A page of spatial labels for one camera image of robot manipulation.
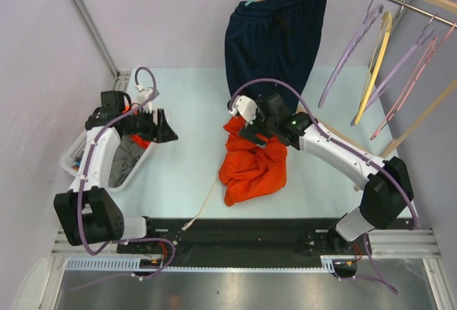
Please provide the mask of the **orange shorts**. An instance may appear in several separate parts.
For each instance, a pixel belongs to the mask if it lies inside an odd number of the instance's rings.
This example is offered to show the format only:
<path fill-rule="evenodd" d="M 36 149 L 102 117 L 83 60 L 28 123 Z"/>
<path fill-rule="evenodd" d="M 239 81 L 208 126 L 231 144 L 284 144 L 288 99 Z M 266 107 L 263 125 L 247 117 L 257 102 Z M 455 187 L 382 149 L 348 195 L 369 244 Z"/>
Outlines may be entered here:
<path fill-rule="evenodd" d="M 287 182 L 288 149 L 275 136 L 259 146 L 240 136 L 246 124 L 233 117 L 224 125 L 228 132 L 226 155 L 219 169 L 219 181 L 226 187 L 227 206 L 273 194 Z"/>

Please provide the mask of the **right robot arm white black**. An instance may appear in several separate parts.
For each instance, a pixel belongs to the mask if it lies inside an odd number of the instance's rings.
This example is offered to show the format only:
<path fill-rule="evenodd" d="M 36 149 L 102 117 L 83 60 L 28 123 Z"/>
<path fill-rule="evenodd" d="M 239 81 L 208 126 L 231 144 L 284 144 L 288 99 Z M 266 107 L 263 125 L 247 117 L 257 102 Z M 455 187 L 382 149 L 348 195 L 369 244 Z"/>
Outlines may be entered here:
<path fill-rule="evenodd" d="M 283 145 L 311 154 L 347 176 L 363 192 L 361 203 L 345 214 L 329 236 L 330 247 L 345 254 L 356 239 L 373 229 L 387 229 L 413 200 L 408 169 L 394 156 L 384 159 L 369 154 L 334 136 L 305 112 L 293 113 L 278 94 L 252 100 L 237 96 L 230 112 L 245 120 L 239 134 L 263 145 L 277 138 Z"/>

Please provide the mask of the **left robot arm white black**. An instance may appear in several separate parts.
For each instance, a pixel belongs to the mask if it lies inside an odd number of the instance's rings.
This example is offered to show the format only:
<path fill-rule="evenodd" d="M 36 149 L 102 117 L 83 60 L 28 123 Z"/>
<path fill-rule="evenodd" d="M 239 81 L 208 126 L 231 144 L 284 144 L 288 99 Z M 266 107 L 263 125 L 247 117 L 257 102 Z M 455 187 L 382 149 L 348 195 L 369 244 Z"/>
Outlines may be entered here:
<path fill-rule="evenodd" d="M 153 110 L 158 92 L 139 93 L 138 106 L 122 91 L 101 93 L 101 105 L 85 123 L 86 145 L 79 170 L 69 190 L 55 195 L 54 209 L 72 246 L 132 241 L 144 253 L 153 251 L 158 236 L 147 229 L 144 216 L 126 217 L 109 195 L 109 177 L 115 153 L 124 136 L 137 135 L 152 144 L 177 140 L 163 109 Z"/>

